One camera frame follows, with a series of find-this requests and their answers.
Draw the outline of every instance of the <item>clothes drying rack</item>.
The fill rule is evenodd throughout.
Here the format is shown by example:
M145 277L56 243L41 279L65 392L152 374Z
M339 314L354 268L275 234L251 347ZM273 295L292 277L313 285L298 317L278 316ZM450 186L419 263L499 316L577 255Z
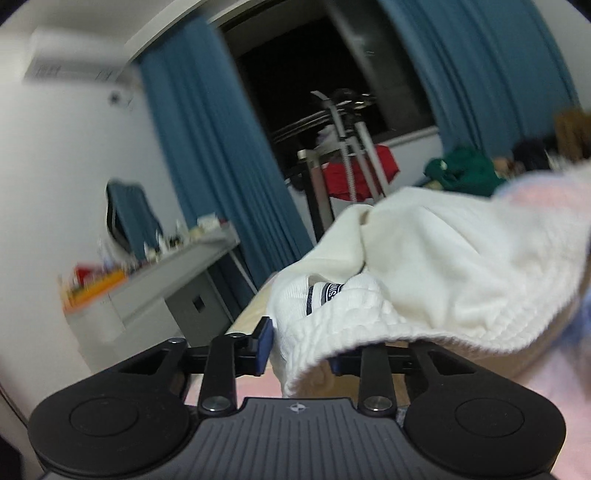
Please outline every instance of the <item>clothes drying rack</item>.
M318 91L312 92L312 94L320 100L323 110L281 128L273 133L272 139L274 142L284 141L305 130L326 123L332 123L335 126L337 142L330 144L328 147L317 147L315 150L300 150L298 152L298 165L290 171L289 175L289 177L296 175L301 177L314 235L318 241L335 221L322 172L322 165L328 162L329 154L340 151L352 202L357 200L351 164L352 159L358 162L374 202L378 202L382 196L388 196L390 187L374 147L374 142L359 114L359 110L373 105L375 99L367 94L357 95L347 89L337 90L333 94L333 98L329 98ZM376 187L365 155L368 156L374 168L380 190Z

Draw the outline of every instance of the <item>desk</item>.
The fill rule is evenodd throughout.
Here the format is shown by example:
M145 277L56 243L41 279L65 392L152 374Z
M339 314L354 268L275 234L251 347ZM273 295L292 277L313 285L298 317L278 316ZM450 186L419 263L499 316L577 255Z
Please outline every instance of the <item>desk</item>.
M256 293L233 253L239 244L235 228L226 223L66 314L90 370L96 373L171 337L184 336L199 346L223 333L232 318L207 269L230 254Z

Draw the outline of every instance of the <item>metal screw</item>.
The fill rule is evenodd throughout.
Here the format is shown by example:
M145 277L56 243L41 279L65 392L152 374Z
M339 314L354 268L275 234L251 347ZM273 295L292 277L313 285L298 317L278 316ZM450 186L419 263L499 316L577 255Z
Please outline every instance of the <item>metal screw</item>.
M224 411L230 407L230 401L226 397L217 395L203 400L201 406L209 411Z
M384 411L392 407L392 400L381 395L368 397L363 401L365 408L371 411Z

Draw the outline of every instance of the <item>white wall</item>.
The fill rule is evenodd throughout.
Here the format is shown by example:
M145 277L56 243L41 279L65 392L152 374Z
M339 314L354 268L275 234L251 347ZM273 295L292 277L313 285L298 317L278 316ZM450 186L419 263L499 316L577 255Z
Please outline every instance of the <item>white wall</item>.
M89 374L56 277L99 259L107 181L142 183L165 230L181 211L144 95L128 109L108 104L112 86L21 83L18 46L0 40L0 381L29 414Z
M567 0L534 0L562 52L583 108L591 109L591 22Z
M417 180L423 178L423 170L427 162L432 158L443 156L443 145L438 133L401 144L389 145L389 147L400 168L400 173L392 182L395 190L415 184Z

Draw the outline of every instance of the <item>window sill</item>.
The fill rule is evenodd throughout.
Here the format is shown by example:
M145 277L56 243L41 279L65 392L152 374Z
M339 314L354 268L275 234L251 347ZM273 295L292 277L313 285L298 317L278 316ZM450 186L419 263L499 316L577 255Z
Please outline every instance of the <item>window sill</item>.
M421 138L437 135L438 133L439 129L436 125L433 125L432 127L422 128L420 130L417 130L416 132L410 132L409 134L401 135L400 137L390 138L389 140L385 140L379 143L381 145L386 145L386 147L388 148L392 148L397 147L399 145L414 142L416 140L420 140Z

